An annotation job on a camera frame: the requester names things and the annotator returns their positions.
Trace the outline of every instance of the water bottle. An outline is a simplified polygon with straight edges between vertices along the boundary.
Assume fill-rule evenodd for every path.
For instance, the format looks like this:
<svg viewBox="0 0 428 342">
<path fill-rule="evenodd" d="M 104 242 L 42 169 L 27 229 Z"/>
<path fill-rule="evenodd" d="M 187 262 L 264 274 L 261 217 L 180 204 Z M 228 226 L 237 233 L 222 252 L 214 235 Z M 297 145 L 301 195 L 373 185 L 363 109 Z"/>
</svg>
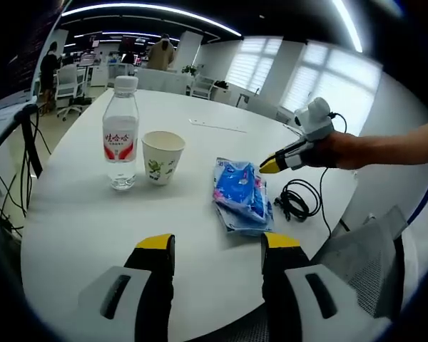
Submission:
<svg viewBox="0 0 428 342">
<path fill-rule="evenodd" d="M 136 148 L 138 142 L 138 106 L 135 91 L 138 79 L 118 76 L 114 82 L 114 96 L 103 116 L 103 146 L 111 186 L 127 190 L 136 176 Z"/>
</svg>

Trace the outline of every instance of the paper cup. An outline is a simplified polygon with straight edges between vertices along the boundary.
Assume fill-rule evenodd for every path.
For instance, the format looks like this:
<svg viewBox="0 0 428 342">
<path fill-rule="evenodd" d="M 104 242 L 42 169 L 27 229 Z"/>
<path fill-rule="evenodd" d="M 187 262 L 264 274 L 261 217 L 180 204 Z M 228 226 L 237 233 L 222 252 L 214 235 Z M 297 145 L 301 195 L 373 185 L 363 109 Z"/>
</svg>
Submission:
<svg viewBox="0 0 428 342">
<path fill-rule="evenodd" d="M 156 185 L 167 185 L 176 171 L 185 141 L 171 132 L 149 132 L 143 142 L 146 177 Z"/>
</svg>

